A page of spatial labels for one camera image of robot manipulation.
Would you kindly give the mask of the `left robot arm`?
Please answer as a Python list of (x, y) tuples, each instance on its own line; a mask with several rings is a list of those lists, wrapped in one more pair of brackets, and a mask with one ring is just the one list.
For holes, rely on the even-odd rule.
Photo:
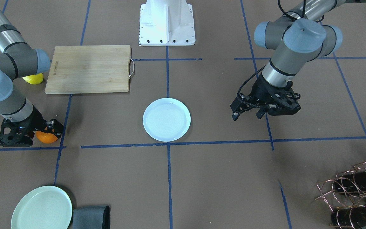
[(239, 88), (231, 103), (232, 119), (256, 108), (256, 116), (294, 115), (301, 109), (300, 94), (292, 89), (293, 77), (309, 61), (330, 55), (340, 48), (341, 30), (321, 25), (324, 15), (352, 0), (304, 0), (277, 20), (260, 23), (254, 31), (256, 45), (274, 51), (268, 63), (255, 72), (258, 76), (251, 92)]

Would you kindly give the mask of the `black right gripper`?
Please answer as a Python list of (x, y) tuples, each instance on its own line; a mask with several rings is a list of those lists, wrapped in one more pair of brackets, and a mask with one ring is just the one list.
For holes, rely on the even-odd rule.
[(63, 136), (64, 125), (56, 119), (46, 121), (39, 110), (34, 106), (32, 113), (20, 122), (11, 122), (4, 119), (1, 124), (0, 146), (3, 147), (29, 147), (33, 145), (35, 131), (53, 134), (57, 138)]

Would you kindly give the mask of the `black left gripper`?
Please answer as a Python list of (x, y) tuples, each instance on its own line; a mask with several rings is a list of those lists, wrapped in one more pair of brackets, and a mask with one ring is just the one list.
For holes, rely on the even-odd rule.
[(250, 94), (245, 95), (240, 91), (248, 83), (246, 80), (239, 88), (234, 101), (230, 104), (233, 112), (232, 119), (238, 120), (240, 115), (251, 109), (257, 109), (257, 119), (264, 116), (294, 115), (299, 112), (300, 94), (292, 90), (293, 82), (288, 81), (284, 87), (274, 87), (263, 76), (256, 79)]

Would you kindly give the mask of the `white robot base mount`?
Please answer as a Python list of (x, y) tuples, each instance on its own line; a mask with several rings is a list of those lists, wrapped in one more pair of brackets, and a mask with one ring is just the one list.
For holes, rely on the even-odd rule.
[(147, 0), (140, 6), (139, 45), (195, 45), (193, 7), (186, 0)]

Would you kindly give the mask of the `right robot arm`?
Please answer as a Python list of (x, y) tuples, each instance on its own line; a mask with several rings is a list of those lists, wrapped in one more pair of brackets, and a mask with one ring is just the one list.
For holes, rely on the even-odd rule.
[(17, 78), (50, 69), (48, 54), (33, 49), (0, 10), (0, 146), (28, 147), (33, 137), (45, 133), (55, 140), (64, 126), (56, 119), (45, 120), (39, 110), (13, 84)]

